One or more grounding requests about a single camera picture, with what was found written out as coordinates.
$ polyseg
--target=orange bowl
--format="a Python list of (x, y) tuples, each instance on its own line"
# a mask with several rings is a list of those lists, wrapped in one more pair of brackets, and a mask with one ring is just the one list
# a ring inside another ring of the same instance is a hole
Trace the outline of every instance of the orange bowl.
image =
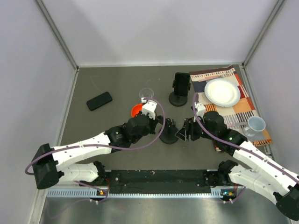
[(137, 104), (133, 107), (133, 109), (131, 111), (132, 118), (135, 117), (139, 113), (139, 111), (142, 110), (142, 106), (143, 106), (143, 104)]

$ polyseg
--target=gray tabletop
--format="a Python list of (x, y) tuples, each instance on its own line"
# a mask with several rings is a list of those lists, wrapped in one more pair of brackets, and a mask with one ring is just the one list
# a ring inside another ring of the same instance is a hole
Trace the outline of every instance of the gray tabletop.
[[(176, 121), (180, 129), (185, 118), (193, 116), (190, 109), (193, 88), (189, 91), (185, 106), (174, 107), (168, 101), (173, 91), (172, 82), (176, 72), (189, 72), (225, 67), (214, 66), (150, 66), (110, 67), (80, 69), (71, 101), (61, 145), (93, 137), (113, 126), (122, 125), (131, 118), (131, 109), (140, 103), (139, 91), (149, 87), (154, 98), (164, 107), (166, 117)], [(95, 111), (89, 111), (86, 101), (108, 91), (113, 101)], [(137, 144), (142, 146), (154, 139), (154, 135), (143, 137)], [(183, 142), (166, 145), (160, 140), (143, 150), (121, 151), (100, 155), (84, 162), (100, 161), (106, 169), (217, 169), (221, 161), (232, 159), (226, 153), (214, 150), (211, 140)]]

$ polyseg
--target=black phone holder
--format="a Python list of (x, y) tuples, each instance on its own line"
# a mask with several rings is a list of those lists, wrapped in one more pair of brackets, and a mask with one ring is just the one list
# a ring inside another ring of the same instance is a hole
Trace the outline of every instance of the black phone holder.
[(188, 101), (188, 91), (191, 87), (189, 73), (177, 72), (172, 87), (174, 91), (169, 95), (169, 102), (174, 106), (184, 106)]

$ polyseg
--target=clear glass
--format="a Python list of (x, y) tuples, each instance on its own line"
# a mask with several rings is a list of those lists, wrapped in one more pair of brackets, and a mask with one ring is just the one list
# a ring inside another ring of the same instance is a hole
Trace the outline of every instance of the clear glass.
[(252, 116), (248, 119), (246, 127), (243, 128), (243, 133), (247, 137), (253, 137), (257, 133), (262, 132), (266, 128), (265, 121), (258, 116)]
[(154, 91), (151, 88), (143, 88), (139, 92), (140, 98), (153, 98), (154, 97)]

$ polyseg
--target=white wall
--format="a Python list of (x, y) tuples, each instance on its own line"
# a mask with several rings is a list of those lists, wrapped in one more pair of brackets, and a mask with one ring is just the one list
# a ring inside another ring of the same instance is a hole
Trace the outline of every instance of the white wall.
[(54, 144), (74, 77), (33, 0), (0, 1), (0, 223), (25, 223), (36, 185), (24, 173)]
[(243, 62), (276, 0), (43, 0), (80, 66)]
[(276, 157), (299, 173), (299, 1), (286, 1), (248, 65)]

